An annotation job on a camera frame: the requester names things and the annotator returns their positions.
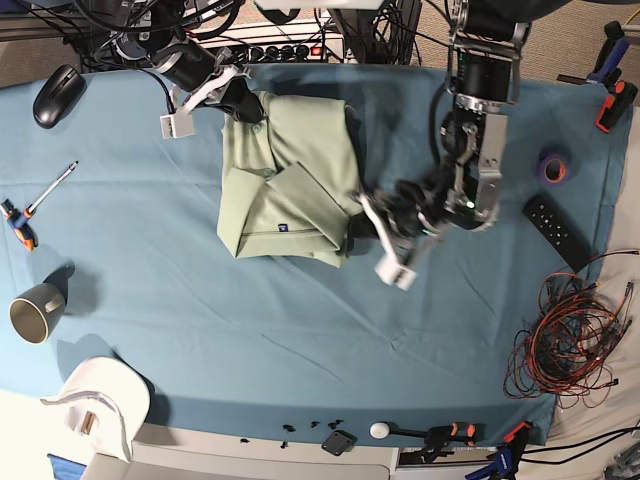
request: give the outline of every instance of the computer mouse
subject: computer mouse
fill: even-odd
[[[71,65],[62,65],[49,77],[33,102],[33,118],[42,128],[53,128],[71,111],[87,82]]]

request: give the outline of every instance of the white cap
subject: white cap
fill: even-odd
[[[371,433],[371,436],[377,440],[387,438],[390,432],[391,429],[386,423],[374,423],[369,429],[369,433]]]
[[[98,453],[131,461],[132,442],[149,412],[149,389],[124,363],[89,358],[76,367],[58,395],[40,399],[65,412],[69,428],[85,435]]]

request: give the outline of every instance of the remote control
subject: remote control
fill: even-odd
[[[549,198],[536,195],[527,202],[522,212],[575,273],[589,264],[591,255],[588,243]]]

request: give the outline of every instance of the mug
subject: mug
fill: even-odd
[[[18,295],[9,305],[9,320],[29,343],[44,343],[64,313],[67,302],[58,287],[41,283]]]

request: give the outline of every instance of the blue tablecloth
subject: blue tablecloth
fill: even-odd
[[[430,168],[427,109],[440,79],[418,68],[277,65],[256,69],[254,85],[345,99],[366,184],[391,188]],[[498,223],[450,231],[403,292],[374,273],[374,241],[359,241],[360,255],[339,270],[301,258],[234,260],[216,236],[222,114],[200,109],[195,136],[162,140],[153,81],[135,72],[88,80],[49,131],[31,116],[41,83],[0,91],[0,195],[24,207],[80,161],[31,222],[35,252],[6,226],[0,236],[0,305],[69,260],[76,268],[67,315],[45,345],[0,322],[0,388],[55,393],[81,360],[108,354],[154,385],[148,420],[164,425],[321,442],[340,419],[361,445],[416,445],[373,440],[369,426],[466,421],[497,443],[528,419],[544,440],[554,399],[502,393],[514,335],[535,319],[544,276],[562,265],[520,212],[544,189],[534,174],[540,150],[561,146],[574,178],[550,193],[596,250],[605,247],[631,114],[610,135],[598,131],[603,88],[525,83],[508,109]]]

